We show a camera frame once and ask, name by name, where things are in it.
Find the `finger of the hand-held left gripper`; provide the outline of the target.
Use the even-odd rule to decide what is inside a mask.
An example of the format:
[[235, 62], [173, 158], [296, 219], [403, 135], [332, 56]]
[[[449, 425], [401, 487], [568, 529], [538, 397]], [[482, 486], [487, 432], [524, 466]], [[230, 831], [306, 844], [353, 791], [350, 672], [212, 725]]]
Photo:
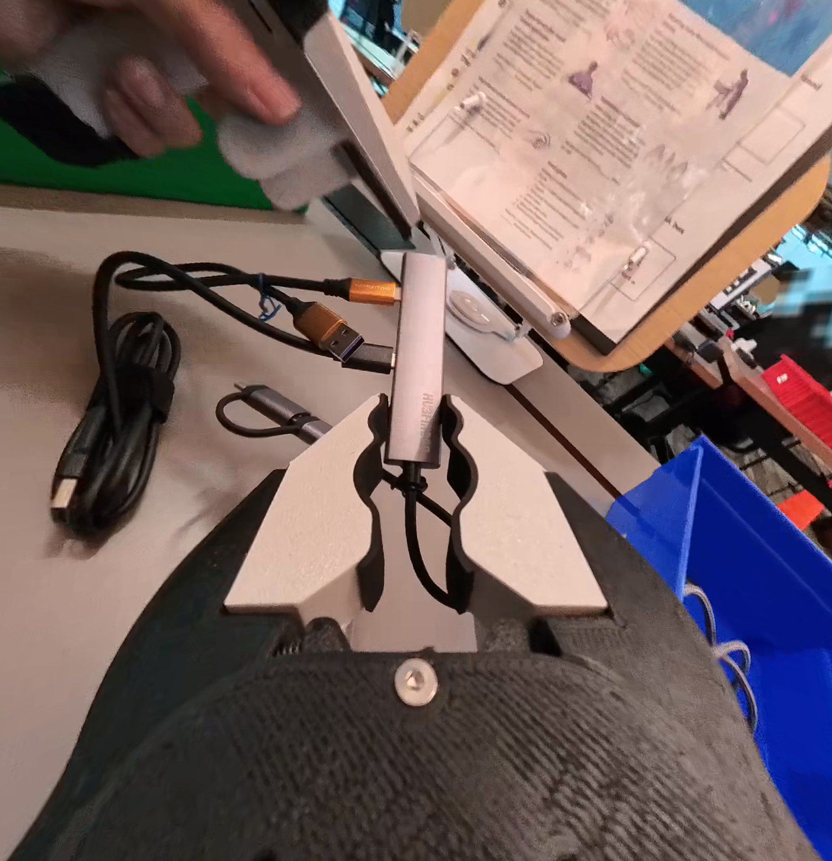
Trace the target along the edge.
[[421, 221], [408, 157], [342, 24], [329, 9], [303, 9], [302, 50], [346, 127], [344, 148], [401, 236]]

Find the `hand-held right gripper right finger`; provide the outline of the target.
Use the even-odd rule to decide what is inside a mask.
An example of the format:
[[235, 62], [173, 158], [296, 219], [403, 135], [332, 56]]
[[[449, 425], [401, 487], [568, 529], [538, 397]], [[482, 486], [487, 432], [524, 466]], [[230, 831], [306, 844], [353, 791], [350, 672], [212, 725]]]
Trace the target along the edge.
[[443, 397], [452, 607], [481, 622], [599, 617], [609, 608], [553, 483], [559, 477], [455, 395]]

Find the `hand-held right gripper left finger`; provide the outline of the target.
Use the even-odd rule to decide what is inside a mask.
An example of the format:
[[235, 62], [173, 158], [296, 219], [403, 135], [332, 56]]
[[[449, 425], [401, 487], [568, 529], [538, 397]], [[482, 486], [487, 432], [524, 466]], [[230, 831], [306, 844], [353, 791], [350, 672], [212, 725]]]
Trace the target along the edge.
[[389, 403], [377, 394], [291, 461], [225, 599], [231, 613], [352, 622], [385, 585], [379, 512]]

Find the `green plastic bin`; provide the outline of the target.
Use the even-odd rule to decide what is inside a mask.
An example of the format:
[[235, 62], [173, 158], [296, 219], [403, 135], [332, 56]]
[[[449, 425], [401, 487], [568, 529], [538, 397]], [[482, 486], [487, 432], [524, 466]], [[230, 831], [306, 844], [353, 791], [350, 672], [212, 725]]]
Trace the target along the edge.
[[212, 118], [190, 106], [201, 143], [141, 158], [99, 135], [42, 81], [0, 67], [0, 184], [273, 210], [260, 185], [219, 153]]

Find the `grey USB hub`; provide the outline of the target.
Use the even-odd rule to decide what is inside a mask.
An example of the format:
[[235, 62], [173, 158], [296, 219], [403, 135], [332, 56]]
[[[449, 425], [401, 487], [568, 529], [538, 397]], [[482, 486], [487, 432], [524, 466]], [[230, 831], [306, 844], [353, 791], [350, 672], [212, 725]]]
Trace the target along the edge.
[[404, 253], [386, 453], [392, 465], [440, 466], [446, 282], [444, 258]]

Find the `blue plastic bin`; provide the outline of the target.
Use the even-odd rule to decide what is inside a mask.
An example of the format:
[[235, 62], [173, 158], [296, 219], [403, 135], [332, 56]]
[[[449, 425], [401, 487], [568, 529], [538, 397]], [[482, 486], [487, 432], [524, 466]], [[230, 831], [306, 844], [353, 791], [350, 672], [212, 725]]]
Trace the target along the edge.
[[704, 437], [607, 520], [703, 632], [777, 790], [832, 859], [832, 562]]

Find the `pale grey desk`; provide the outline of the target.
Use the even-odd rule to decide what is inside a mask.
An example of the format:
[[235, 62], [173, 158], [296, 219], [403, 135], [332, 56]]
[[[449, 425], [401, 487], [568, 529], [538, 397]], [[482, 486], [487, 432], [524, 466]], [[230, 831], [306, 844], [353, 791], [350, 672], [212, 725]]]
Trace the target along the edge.
[[103, 544], [67, 537], [49, 512], [52, 475], [96, 379], [93, 276], [123, 250], [311, 279], [383, 274], [322, 202], [295, 216], [0, 187], [0, 859], [51, 793], [165, 578], [301, 450], [231, 435], [214, 418], [218, 399], [260, 382], [334, 423], [389, 390], [388, 378], [305, 357], [195, 296], [117, 290], [113, 314], [158, 311], [183, 360], [135, 516]]
[[598, 512], [649, 479], [658, 461], [610, 417], [561, 367], [542, 365], [506, 387], [511, 398], [552, 439], [561, 475]]

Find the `person's left hand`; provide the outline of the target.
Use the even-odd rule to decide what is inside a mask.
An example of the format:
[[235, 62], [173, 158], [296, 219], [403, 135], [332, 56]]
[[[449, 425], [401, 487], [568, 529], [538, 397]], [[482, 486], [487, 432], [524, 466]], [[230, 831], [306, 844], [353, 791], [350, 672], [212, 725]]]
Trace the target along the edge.
[[[207, 81], [200, 93], [215, 107], [238, 109], [282, 126], [301, 100], [231, 10], [212, 1], [0, 1], [0, 67], [28, 66], [64, 31], [94, 9], [143, 16], [178, 43]], [[185, 98], [143, 56], [119, 59], [101, 86], [109, 131], [140, 157], [197, 145], [202, 132]]]

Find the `grey framed dark panel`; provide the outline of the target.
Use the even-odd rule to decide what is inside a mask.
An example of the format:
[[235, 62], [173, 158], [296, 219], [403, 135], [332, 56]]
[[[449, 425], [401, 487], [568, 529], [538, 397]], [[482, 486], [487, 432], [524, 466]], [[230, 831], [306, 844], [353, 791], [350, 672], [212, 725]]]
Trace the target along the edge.
[[358, 183], [333, 191], [319, 201], [378, 263], [386, 252], [432, 253], [434, 250], [430, 239], [420, 230], [407, 235], [401, 233], [371, 192]]

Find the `blue header exercise sheet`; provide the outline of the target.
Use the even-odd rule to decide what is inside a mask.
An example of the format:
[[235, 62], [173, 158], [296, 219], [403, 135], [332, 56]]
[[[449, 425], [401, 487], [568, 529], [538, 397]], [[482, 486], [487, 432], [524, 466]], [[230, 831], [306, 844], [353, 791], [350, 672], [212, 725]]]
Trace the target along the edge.
[[832, 146], [832, 2], [482, 2], [400, 122], [425, 219], [608, 354]]

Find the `wooden document stand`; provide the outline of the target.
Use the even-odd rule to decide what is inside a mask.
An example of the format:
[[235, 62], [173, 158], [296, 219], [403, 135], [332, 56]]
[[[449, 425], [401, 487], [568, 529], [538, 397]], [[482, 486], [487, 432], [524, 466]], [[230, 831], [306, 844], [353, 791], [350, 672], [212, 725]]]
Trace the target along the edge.
[[775, 269], [764, 270], [763, 262], [779, 242], [775, 231], [791, 230], [823, 199], [831, 151], [832, 120], [813, 122], [797, 131], [784, 153], [765, 169], [765, 185], [744, 169], [751, 160], [747, 145], [733, 149], [721, 168], [724, 177], [712, 181], [712, 214], [697, 216], [699, 229], [710, 220], [723, 227], [722, 233], [621, 340], [609, 338], [582, 315], [569, 319], [569, 332], [563, 337], [532, 326], [528, 315], [536, 310], [537, 289], [511, 276], [510, 265], [501, 263], [498, 253], [489, 252], [486, 242], [476, 239], [457, 216], [441, 215], [439, 203], [423, 204], [427, 226], [438, 228], [439, 238], [449, 241], [461, 259], [449, 273], [450, 290], [475, 294], [496, 308], [511, 323], [512, 336], [518, 327], [523, 329], [519, 339], [500, 347], [502, 339], [496, 333], [474, 330], [448, 308], [447, 336], [486, 376], [501, 384], [515, 382], [541, 366], [536, 347], [554, 349], [572, 365], [593, 372], [627, 370], [642, 363], [675, 329], [695, 317], [721, 312], [772, 274]]

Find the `red plastic bin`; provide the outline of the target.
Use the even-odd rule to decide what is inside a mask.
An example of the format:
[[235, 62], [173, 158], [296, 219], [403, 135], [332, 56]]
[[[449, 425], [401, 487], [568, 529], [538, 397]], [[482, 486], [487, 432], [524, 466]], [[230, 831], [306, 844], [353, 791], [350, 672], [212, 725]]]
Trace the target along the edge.
[[832, 450], [832, 395], [787, 355], [762, 373], [776, 400]]

